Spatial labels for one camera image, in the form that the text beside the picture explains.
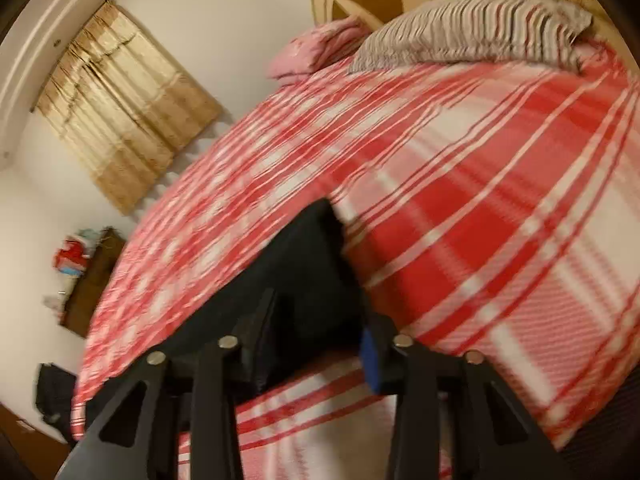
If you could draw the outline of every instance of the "white wall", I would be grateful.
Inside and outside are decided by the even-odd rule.
[[[58,326],[42,305],[43,296],[59,290],[51,262],[70,226],[14,168],[0,173],[0,212],[0,400],[60,438],[40,422],[33,392],[39,363],[73,373],[81,365],[84,340]]]
[[[11,162],[47,73],[104,0],[30,0],[0,44],[0,169]]]
[[[46,197],[54,211],[70,219],[70,232],[79,228],[99,231],[112,226],[126,238],[135,228],[135,222],[121,215],[94,186],[80,162],[58,140],[39,112],[28,119],[16,167]]]
[[[40,117],[28,120],[16,163],[56,206],[88,224],[102,219],[102,224],[128,234],[132,220],[138,221],[215,137],[275,90],[275,83],[264,76],[269,60],[291,38],[311,28],[313,19],[310,0],[116,1],[222,104],[226,114],[178,157],[132,219],[123,218],[103,199],[80,165],[56,145]]]

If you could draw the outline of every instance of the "black bag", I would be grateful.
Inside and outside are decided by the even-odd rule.
[[[56,428],[73,449],[76,445],[71,433],[71,403],[76,376],[55,364],[41,364],[36,384],[36,408],[42,420]]]

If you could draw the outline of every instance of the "screw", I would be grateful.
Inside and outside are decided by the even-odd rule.
[[[158,366],[164,363],[166,359],[166,355],[162,352],[151,352],[148,356],[146,356],[146,362],[152,366]]]
[[[481,365],[484,362],[484,354],[478,350],[469,350],[465,354],[465,361],[470,365]]]
[[[238,338],[234,335],[225,335],[218,339],[218,346],[225,350],[231,350],[238,346]]]
[[[414,340],[410,335],[398,334],[394,338],[394,346],[396,348],[409,348],[412,344],[414,344]]]

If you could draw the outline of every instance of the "beige curtain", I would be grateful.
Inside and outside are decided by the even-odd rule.
[[[67,47],[38,108],[123,214],[220,113],[111,3]]]

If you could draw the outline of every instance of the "black clamp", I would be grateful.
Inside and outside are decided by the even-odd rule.
[[[283,312],[272,290],[233,332],[197,354],[149,352],[71,452],[58,480],[175,480],[177,435],[191,431],[192,480],[241,480],[235,405],[279,377]],[[387,480],[436,480],[440,400],[453,414],[454,480],[568,480],[568,467],[489,361],[430,351],[369,314],[367,383],[398,396]]]
[[[397,395],[387,480],[436,480],[440,409],[453,420],[454,480],[567,480],[568,466],[489,360],[430,351],[369,314],[360,357],[367,383]]]

